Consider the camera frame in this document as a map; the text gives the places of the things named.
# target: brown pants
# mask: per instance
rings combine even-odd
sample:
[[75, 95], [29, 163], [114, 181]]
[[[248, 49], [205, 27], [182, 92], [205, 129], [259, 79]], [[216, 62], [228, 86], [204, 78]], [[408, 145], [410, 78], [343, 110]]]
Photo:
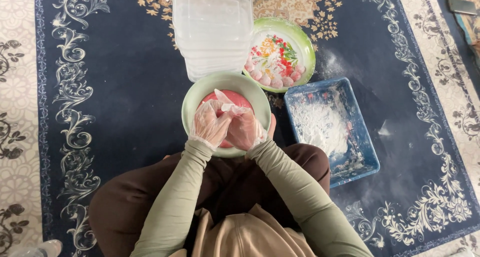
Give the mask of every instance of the brown pants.
[[[329, 193], [328, 157], [319, 148], [294, 144], [283, 149]], [[128, 257], [140, 237], [147, 214], [180, 160], [180, 153], [108, 181], [94, 195], [89, 223], [106, 257]], [[298, 228], [272, 183], [253, 160], [213, 157], [203, 173], [197, 208], [218, 223], [225, 216], [248, 212], [256, 203], [283, 227]], [[195, 217], [185, 248], [193, 247]]]

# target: flour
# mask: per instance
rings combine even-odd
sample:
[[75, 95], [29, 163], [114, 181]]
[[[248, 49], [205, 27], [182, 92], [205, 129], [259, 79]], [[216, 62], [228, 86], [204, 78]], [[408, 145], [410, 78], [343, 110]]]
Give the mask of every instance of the flour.
[[332, 93], [333, 98], [326, 102], [312, 99], [312, 94], [306, 100], [299, 99], [292, 106], [291, 115], [299, 142], [321, 148], [332, 157], [346, 153], [349, 129], [347, 111], [340, 101], [339, 91], [332, 89], [328, 93]]

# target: stacked plastic container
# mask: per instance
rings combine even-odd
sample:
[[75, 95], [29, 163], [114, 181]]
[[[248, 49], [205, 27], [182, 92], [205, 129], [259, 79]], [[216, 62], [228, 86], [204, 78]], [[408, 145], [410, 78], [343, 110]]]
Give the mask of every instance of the stacked plastic container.
[[252, 0], [173, 0], [173, 26], [190, 81], [240, 73], [254, 36]]

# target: pink dough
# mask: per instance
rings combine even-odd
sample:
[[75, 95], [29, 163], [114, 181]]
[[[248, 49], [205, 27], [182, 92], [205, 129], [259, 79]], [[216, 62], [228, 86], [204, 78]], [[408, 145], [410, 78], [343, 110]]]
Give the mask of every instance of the pink dough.
[[298, 80], [300, 80], [301, 77], [302, 75], [298, 71], [294, 71], [292, 72], [292, 74], [290, 74], [290, 78], [292, 78], [294, 82], [297, 82]]
[[295, 70], [300, 74], [303, 74], [305, 72], [305, 66], [298, 64], [295, 66]]
[[273, 79], [270, 86], [273, 87], [273, 88], [282, 88], [283, 87], [283, 82], [280, 79]]
[[262, 73], [260, 72], [260, 70], [252, 70], [250, 72], [250, 76], [255, 80], [255, 81], [258, 81], [260, 80], [260, 78], [262, 77]]
[[[250, 108], [250, 109], [252, 109], [252, 111], [254, 110], [254, 108], [252, 108], [252, 105], [250, 104], [250, 102], [248, 102], [248, 100], [244, 96], [242, 96], [241, 94], [239, 94], [237, 92], [233, 92], [231, 90], [226, 90], [226, 89], [220, 90], [220, 91], [222, 91], [225, 94], [225, 96], [227, 98], [229, 98], [235, 105], [240, 106], [240, 107]], [[206, 97], [204, 97], [201, 100], [198, 107], [200, 107], [200, 105], [202, 105], [204, 102], [207, 102], [208, 100], [218, 100], [217, 95], [215, 95], [215, 92], [212, 92], [212, 93], [208, 94]], [[224, 112], [222, 110], [218, 110], [216, 112], [216, 116], [219, 117], [223, 113]], [[223, 149], [229, 149], [229, 148], [232, 148], [233, 145], [231, 145], [228, 141], [223, 140], [222, 143], [219, 145], [219, 147], [223, 148]]]
[[293, 85], [293, 80], [290, 77], [283, 77], [282, 82], [283, 82], [283, 86], [287, 87], [287, 88], [289, 88]]
[[251, 72], [251, 71], [255, 70], [255, 65], [252, 63], [252, 61], [247, 61], [247, 63], [245, 63], [245, 69], [248, 72]]
[[270, 83], [272, 82], [272, 79], [270, 79], [270, 77], [268, 77], [267, 75], [263, 75], [258, 82], [260, 82], [262, 85], [268, 87], [268, 86], [270, 86]]

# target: person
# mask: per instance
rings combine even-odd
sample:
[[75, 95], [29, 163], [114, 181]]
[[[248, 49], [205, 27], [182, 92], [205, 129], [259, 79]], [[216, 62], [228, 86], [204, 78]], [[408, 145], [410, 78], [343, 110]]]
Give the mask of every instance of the person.
[[[181, 154], [96, 192], [89, 223], [103, 254], [371, 257], [328, 196], [326, 154], [301, 143], [280, 149], [273, 115], [266, 132], [251, 109], [218, 99], [197, 109]], [[248, 158], [212, 157], [224, 139]]]

